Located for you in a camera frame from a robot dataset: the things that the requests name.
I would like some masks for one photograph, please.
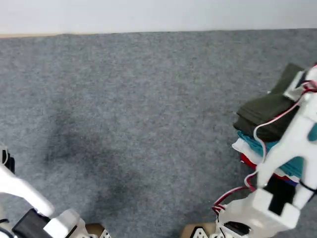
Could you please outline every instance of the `white wall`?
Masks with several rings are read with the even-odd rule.
[[[317,28],[316,0],[0,0],[0,34]]]

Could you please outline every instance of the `cable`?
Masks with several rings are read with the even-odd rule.
[[[222,231],[222,229],[219,227],[221,233],[223,234],[223,237],[226,238],[226,235],[224,234],[224,232]]]
[[[214,206],[218,206],[219,203],[221,203],[225,198],[227,198],[228,196],[230,196],[231,194],[233,194],[236,191],[242,190],[242,189],[247,189],[247,187],[245,186],[240,186],[240,187],[235,187],[231,190],[229,190],[228,192],[224,193],[222,196],[220,196],[220,198],[218,198],[216,200],[216,202],[213,203]]]
[[[14,238],[14,236],[10,232],[8,232],[6,229],[2,227],[0,227],[0,233],[6,234],[9,238]]]

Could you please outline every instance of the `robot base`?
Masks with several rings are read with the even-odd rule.
[[[188,224],[180,238],[209,238],[216,230],[215,222]]]

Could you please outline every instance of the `gray carpet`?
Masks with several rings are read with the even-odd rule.
[[[0,140],[16,173],[114,238],[177,238],[249,171],[235,111],[288,62],[317,61],[317,30],[62,35],[0,40]],[[6,196],[17,221],[29,205]],[[316,237],[317,199],[296,230]]]

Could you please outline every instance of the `white wire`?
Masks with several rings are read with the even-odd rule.
[[[268,122],[266,122],[266,123],[263,123],[263,124],[258,125],[258,126],[254,129],[254,131],[253,131],[253,137],[254,137],[254,139],[262,146],[262,150],[263,150],[262,160],[261,160],[260,164],[263,164],[263,163],[265,162],[265,158],[266,158],[266,146],[265,146],[265,143],[264,143],[260,138],[258,138],[258,136],[257,136],[257,131],[258,131],[258,129],[259,129],[260,127],[262,127],[262,126],[269,125],[269,124],[271,124],[271,123],[273,123],[273,122],[279,120],[281,117],[285,116],[286,114],[288,114],[289,112],[291,112],[292,110],[294,110],[294,109],[298,106],[299,101],[300,101],[300,100],[298,100],[293,106],[291,106],[288,110],[286,110],[286,111],[283,112],[282,114],[278,115],[277,117],[273,118],[272,120],[270,120],[270,121],[268,121]],[[247,176],[244,178],[244,184],[245,184],[248,188],[250,188],[250,189],[251,189],[252,186],[250,186],[250,184],[248,183],[248,178],[254,176],[257,172],[258,172],[258,166],[256,167],[256,170],[255,170],[253,173],[247,175]]]

